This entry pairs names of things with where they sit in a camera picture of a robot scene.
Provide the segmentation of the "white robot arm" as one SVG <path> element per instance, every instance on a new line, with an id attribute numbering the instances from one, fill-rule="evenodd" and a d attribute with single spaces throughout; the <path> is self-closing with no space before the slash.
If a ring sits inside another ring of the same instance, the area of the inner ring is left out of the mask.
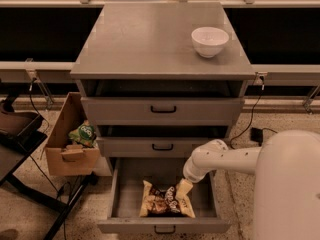
<path id="1" fill-rule="evenodd" d="M 192 151 L 183 177 L 219 169 L 255 176 L 254 240 L 320 240 L 320 134 L 287 130 L 242 149 L 216 139 Z"/>

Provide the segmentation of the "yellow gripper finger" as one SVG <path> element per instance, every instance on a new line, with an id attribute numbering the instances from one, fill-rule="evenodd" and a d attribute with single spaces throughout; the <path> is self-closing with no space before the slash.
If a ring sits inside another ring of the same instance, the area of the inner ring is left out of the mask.
<path id="1" fill-rule="evenodd" d="M 176 199 L 184 199 L 192 188 L 192 182 L 187 179 L 181 179 L 176 185 Z"/>

